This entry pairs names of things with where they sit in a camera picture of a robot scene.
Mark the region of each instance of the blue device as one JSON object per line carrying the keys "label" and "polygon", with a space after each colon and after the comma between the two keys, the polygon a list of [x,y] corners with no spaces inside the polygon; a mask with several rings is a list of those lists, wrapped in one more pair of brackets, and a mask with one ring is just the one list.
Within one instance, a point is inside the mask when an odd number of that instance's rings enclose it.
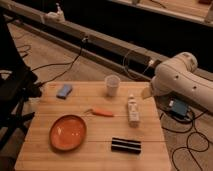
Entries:
{"label": "blue device", "polygon": [[68,94],[72,91],[71,84],[64,84],[61,89],[57,92],[56,97],[60,99],[66,99]]}

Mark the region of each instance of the wooden tabletop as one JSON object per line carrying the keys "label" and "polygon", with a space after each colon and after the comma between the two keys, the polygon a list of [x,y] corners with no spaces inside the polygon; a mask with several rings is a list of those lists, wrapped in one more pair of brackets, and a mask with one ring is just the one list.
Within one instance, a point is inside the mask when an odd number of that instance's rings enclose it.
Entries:
{"label": "wooden tabletop", "polygon": [[[132,0],[117,0],[120,2],[132,3]],[[139,4],[150,7],[158,7],[171,12],[192,15],[205,18],[209,9],[209,4],[199,3],[199,0],[140,0]]]}
{"label": "wooden tabletop", "polygon": [[[56,98],[64,83],[73,85],[66,100]],[[16,171],[153,171],[171,169],[164,135],[153,98],[143,100],[147,82],[121,82],[116,97],[106,96],[104,82],[51,82],[46,84],[19,153]],[[140,125],[128,124],[127,99],[136,97]],[[84,114],[99,107],[114,113],[114,117]],[[61,116],[80,116],[87,125],[84,142],[75,150],[57,153],[49,145],[49,131]],[[112,137],[139,140],[142,152],[129,154],[111,151]]]}

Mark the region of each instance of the floor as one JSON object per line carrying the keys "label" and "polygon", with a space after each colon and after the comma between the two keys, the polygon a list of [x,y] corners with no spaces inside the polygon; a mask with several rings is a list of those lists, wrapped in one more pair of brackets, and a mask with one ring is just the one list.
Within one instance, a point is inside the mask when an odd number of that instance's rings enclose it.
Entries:
{"label": "floor", "polygon": [[[76,53],[73,53],[67,49],[64,49],[63,47],[41,38],[39,35],[22,29],[21,26],[17,27],[13,24],[9,24],[9,28],[19,51],[26,51],[27,48],[29,48],[29,46],[21,46],[30,45],[30,50],[27,50],[28,56],[24,58],[24,61],[28,66],[31,67],[31,69],[50,63],[70,62],[77,55]],[[56,75],[62,73],[66,68],[66,66],[45,67],[35,71],[35,73],[38,75],[39,81],[48,81],[54,78]],[[122,81],[132,81],[127,76],[120,75],[115,71],[110,70],[109,68],[99,65],[82,56],[79,57],[79,59],[75,62],[71,70],[69,70],[63,76],[57,78],[57,80],[102,81],[104,80],[105,76],[109,74],[118,75]],[[25,112],[36,110],[36,104],[38,100],[39,99],[28,102],[25,106]],[[158,98],[156,99],[156,102],[160,108],[162,107],[163,103],[166,102],[166,100]],[[160,109],[158,111],[159,116],[162,116],[162,111]],[[195,112],[196,116],[201,113],[200,110],[194,108],[193,111]],[[194,122],[196,129],[203,133],[209,140],[213,141],[213,117],[209,114],[204,114],[202,117],[197,118]],[[161,123],[162,127],[164,128],[164,135],[167,141],[167,148],[171,162],[173,160],[172,153],[177,148],[181,147],[180,150],[176,151],[174,154],[174,163],[179,168],[179,170],[213,170],[211,158],[213,154],[213,148],[212,145],[210,145],[209,149],[205,151],[205,148],[208,147],[208,144],[203,134],[193,133],[195,132],[195,128],[187,133],[177,133],[177,131],[182,132],[187,130],[190,125],[177,123],[165,114],[161,117]],[[187,137],[189,137],[188,147],[191,150],[186,149]],[[0,152],[0,155],[16,158],[21,148],[23,139],[24,136],[17,130],[17,132],[11,137],[9,143]],[[197,159],[197,162],[199,162],[202,169],[199,168],[190,153]]]}

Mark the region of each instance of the orange handled utensil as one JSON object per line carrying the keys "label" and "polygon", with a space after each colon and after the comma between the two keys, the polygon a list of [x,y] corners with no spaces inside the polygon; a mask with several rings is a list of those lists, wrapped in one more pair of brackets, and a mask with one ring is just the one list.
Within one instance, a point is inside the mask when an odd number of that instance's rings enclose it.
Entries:
{"label": "orange handled utensil", "polygon": [[87,112],[91,112],[92,114],[99,115],[99,116],[106,116],[106,117],[113,117],[114,116],[114,114],[111,111],[108,111],[108,110],[105,110],[105,109],[102,109],[102,108],[97,108],[97,107],[89,109],[84,113],[87,113]]}

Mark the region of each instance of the small bottle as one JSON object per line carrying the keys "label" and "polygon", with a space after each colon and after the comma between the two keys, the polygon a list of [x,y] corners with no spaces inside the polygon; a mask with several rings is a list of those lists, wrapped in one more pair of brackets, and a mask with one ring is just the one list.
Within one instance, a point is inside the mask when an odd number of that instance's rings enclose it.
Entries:
{"label": "small bottle", "polygon": [[58,10],[57,14],[59,16],[58,19],[59,19],[60,22],[64,22],[65,21],[64,12],[62,11],[59,3],[56,3],[56,5],[57,5],[57,10]]}
{"label": "small bottle", "polygon": [[129,124],[131,127],[137,127],[140,122],[138,105],[133,94],[129,95],[128,99],[128,114],[129,114]]}

